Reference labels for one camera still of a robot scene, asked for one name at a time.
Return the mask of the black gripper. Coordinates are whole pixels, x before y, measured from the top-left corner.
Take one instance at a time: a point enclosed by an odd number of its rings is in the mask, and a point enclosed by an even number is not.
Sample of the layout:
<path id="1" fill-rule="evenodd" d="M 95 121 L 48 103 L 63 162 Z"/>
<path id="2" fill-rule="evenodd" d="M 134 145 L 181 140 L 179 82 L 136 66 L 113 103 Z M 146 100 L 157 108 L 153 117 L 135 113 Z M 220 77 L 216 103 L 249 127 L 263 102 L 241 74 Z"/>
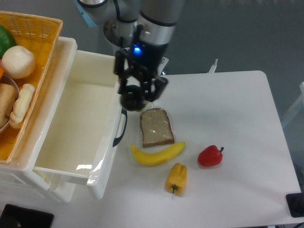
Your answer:
<path id="1" fill-rule="evenodd" d="M 128 78 L 134 77 L 140 82 L 146 101 L 159 99 L 168 84 L 168 79 L 157 74 L 167 46 L 168 44 L 156 45 L 138 40 L 131 44 L 130 49 L 116 51 L 114 74 L 120 83 L 118 94 L 127 93 Z"/>

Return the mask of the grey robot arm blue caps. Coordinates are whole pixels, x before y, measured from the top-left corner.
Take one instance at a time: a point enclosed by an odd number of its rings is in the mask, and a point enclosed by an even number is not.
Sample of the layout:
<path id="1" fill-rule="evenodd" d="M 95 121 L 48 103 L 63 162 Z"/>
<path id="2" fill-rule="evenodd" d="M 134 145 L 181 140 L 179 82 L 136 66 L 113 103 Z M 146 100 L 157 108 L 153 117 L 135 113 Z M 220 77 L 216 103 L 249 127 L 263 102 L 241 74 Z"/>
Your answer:
<path id="1" fill-rule="evenodd" d="M 175 31 L 183 0 L 76 0 L 88 27 L 103 24 L 115 47 L 114 74 L 118 76 L 121 105 L 144 108 L 157 100 L 168 80 L 158 70 Z"/>

